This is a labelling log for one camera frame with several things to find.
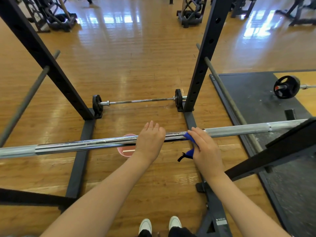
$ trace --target person's right hand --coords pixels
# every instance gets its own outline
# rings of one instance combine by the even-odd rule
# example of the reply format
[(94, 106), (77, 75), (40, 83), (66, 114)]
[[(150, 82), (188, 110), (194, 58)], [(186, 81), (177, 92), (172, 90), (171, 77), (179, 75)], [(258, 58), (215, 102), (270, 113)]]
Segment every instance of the person's right hand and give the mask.
[(199, 127), (192, 127), (188, 133), (198, 145), (194, 144), (193, 160), (204, 178), (210, 181), (222, 176), (224, 170), (221, 152), (214, 140)]

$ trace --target hand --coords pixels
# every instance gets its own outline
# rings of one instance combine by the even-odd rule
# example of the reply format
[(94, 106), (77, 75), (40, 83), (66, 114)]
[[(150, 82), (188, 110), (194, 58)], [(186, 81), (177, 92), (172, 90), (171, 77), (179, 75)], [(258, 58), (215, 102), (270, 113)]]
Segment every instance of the hand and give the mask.
[(150, 165), (158, 157), (162, 144), (165, 141), (166, 130), (154, 122), (146, 123), (136, 140), (136, 149), (133, 155), (140, 156)]
[(224, 174), (221, 152), (214, 140), (202, 129), (192, 127), (188, 133), (193, 137), (193, 161), (207, 181)]

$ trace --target barbell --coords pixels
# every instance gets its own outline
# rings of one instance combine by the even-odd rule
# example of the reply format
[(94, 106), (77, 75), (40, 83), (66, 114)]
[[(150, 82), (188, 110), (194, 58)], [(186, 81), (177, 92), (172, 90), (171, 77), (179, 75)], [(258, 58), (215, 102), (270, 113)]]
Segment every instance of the barbell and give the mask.
[(316, 88), (316, 86), (301, 85), (300, 80), (296, 76), (285, 75), (275, 82), (273, 91), (279, 99), (290, 99), (295, 97), (299, 90), (309, 88)]
[[(204, 129), (204, 131), (213, 138), (231, 135), (245, 135), (291, 129), (304, 121), (306, 121), (306, 119), (248, 125), (235, 125), (226, 127), (207, 128)], [(164, 142), (185, 141), (187, 140), (184, 137), (185, 133), (185, 131), (167, 133)], [(132, 146), (136, 144), (137, 137), (138, 136), (135, 135), (85, 141), (74, 141), (57, 144), (5, 147), (0, 148), (0, 159)]]
[(156, 99), (143, 99), (143, 100), (125, 100), (125, 101), (102, 101), (100, 95), (94, 95), (92, 97), (92, 107), (94, 110), (94, 113), (97, 115), (102, 115), (103, 107), (104, 106), (110, 106), (110, 105), (116, 105), (116, 104), (129, 104), (129, 103), (139, 103), (139, 102), (148, 102), (148, 101), (164, 101), (164, 100), (173, 100), (176, 104), (176, 107), (178, 109), (182, 108), (182, 102), (183, 100), (186, 100), (187, 96), (182, 96), (181, 90), (176, 89), (175, 95), (170, 98), (156, 98)]

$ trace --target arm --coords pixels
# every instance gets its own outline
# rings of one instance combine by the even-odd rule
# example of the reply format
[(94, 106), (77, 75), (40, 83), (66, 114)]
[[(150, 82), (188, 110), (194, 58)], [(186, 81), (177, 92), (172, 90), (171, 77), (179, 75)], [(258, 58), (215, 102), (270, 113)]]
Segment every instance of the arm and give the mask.
[(193, 160), (216, 196), (225, 205), (244, 237), (290, 237), (230, 180), (223, 170), (221, 153), (213, 139), (200, 128), (188, 133), (195, 146)]
[(164, 128), (147, 123), (134, 154), (72, 204), (41, 237), (104, 237), (134, 185), (158, 157), (165, 135)]

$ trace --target black pants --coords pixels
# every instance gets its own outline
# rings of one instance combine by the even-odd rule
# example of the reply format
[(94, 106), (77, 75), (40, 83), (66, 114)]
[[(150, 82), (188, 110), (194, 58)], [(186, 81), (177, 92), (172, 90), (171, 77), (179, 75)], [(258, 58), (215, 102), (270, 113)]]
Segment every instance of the black pants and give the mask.
[[(143, 229), (138, 237), (152, 237), (151, 233)], [(192, 234), (187, 228), (180, 228), (180, 227), (172, 227), (169, 231), (168, 237), (196, 237)]]

